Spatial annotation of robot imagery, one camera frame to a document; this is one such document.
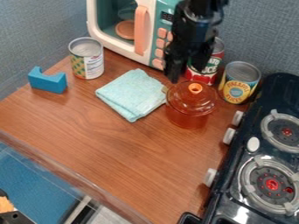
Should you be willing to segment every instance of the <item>toy microwave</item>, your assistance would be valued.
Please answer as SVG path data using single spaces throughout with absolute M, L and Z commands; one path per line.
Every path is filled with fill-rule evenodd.
M 107 49 L 163 70 L 179 0 L 87 0 L 87 28 Z

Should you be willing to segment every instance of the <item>wooden countertop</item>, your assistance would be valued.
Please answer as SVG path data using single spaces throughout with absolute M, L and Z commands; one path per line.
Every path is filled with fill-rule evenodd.
M 161 72 L 108 50 L 105 73 L 95 80 L 80 80 L 72 75 L 67 57 L 46 71 L 66 72 L 67 91 L 52 94 L 29 85 L 20 88 L 0 102 L 0 127 L 101 187 L 104 194 L 111 193 L 149 221 L 176 223 L 183 212 L 199 213 L 208 194 L 202 184 L 205 173 L 219 166 L 227 150 L 221 143 L 226 128 L 234 112 L 246 106 L 218 99 L 218 109 L 201 131 L 171 124 L 164 106 L 129 123 L 94 91 L 136 68 L 170 85 Z

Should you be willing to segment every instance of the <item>orange pot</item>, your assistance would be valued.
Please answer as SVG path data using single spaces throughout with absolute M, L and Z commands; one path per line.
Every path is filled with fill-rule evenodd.
M 215 109 L 216 91 L 200 81 L 184 81 L 167 93 L 166 115 L 184 129 L 205 127 L 208 116 Z

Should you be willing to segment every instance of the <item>dish towel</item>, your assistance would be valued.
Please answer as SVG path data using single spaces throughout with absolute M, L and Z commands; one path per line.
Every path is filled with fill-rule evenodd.
M 121 116 L 133 123 L 165 103 L 163 84 L 143 70 L 128 71 L 95 94 Z

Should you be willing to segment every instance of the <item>stove knob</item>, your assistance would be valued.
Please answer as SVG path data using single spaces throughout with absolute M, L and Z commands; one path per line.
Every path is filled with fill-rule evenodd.
M 260 139 L 256 136 L 251 137 L 247 142 L 247 150 L 256 152 L 260 148 Z
M 224 137 L 223 137 L 223 143 L 224 144 L 231 144 L 231 142 L 232 142 L 232 140 L 233 140 L 233 137 L 234 137 L 234 135 L 236 134 L 236 130 L 235 129 L 231 129 L 231 128 L 228 128 L 227 130 L 226 130 L 226 133 L 225 133 L 225 135 L 224 135 Z
M 212 182 L 214 181 L 216 177 L 217 171 L 215 169 L 209 168 L 209 170 L 205 174 L 204 184 L 207 187 L 212 186 Z
M 233 116 L 232 125 L 238 127 L 243 116 L 244 116 L 244 112 L 237 110 Z

